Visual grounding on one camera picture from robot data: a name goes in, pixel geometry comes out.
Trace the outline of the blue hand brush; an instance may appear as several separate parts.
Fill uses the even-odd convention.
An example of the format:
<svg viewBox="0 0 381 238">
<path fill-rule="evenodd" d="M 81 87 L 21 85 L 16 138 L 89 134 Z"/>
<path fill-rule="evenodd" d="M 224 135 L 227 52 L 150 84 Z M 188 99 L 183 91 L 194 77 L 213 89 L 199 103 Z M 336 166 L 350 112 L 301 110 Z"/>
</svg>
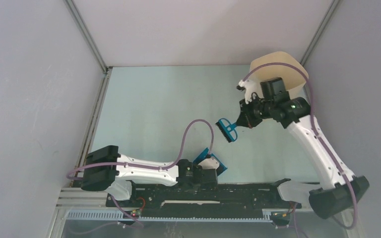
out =
<svg viewBox="0 0 381 238">
<path fill-rule="evenodd" d="M 220 132 L 223 134 L 225 139 L 231 143 L 235 142 L 238 138 L 238 134 L 236 131 L 236 124 L 231 123 L 228 119 L 226 118 L 220 118 L 215 125 L 219 128 Z"/>
</svg>

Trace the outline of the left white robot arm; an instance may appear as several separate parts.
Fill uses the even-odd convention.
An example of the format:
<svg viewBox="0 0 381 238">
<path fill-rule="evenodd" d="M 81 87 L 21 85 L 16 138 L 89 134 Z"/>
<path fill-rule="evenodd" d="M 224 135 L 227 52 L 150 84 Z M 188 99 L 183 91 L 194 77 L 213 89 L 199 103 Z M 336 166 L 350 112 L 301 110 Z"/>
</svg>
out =
<svg viewBox="0 0 381 238">
<path fill-rule="evenodd" d="M 139 160 L 118 153 L 118 146 L 109 145 L 87 155 L 86 165 L 105 163 L 86 168 L 81 189 L 105 191 L 124 206 L 137 200 L 138 184 L 155 184 L 184 189 L 212 188 L 218 176 L 227 168 L 205 148 L 194 161 L 180 159 L 176 164 Z"/>
</svg>

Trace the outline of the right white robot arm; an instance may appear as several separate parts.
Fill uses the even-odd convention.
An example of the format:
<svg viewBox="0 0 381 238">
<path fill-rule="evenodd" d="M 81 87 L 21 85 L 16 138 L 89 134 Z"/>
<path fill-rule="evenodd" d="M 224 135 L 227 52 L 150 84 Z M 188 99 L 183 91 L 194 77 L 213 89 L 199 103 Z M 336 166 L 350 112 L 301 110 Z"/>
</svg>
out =
<svg viewBox="0 0 381 238">
<path fill-rule="evenodd" d="M 356 176 L 336 154 L 320 131 L 310 104 L 302 97 L 291 99 L 280 77 L 256 83 L 245 79 L 237 89 L 245 91 L 240 100 L 237 126 L 254 128 L 264 119 L 273 119 L 302 146 L 318 177 L 318 184 L 282 179 L 269 193 L 269 202 L 282 207 L 288 201 L 309 204 L 315 214 L 328 219 L 356 208 L 370 187 L 365 176 Z"/>
</svg>

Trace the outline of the blue plastic dustpan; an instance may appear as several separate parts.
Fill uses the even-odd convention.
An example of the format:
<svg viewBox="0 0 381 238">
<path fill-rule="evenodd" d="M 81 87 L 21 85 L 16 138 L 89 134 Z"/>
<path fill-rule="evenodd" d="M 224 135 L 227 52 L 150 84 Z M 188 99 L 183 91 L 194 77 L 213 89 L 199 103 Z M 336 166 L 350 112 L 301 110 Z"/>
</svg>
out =
<svg viewBox="0 0 381 238">
<path fill-rule="evenodd" d="M 213 153 L 209 153 L 209 148 L 205 148 L 193 160 L 193 163 L 204 170 L 215 169 L 218 176 L 228 169 Z"/>
</svg>

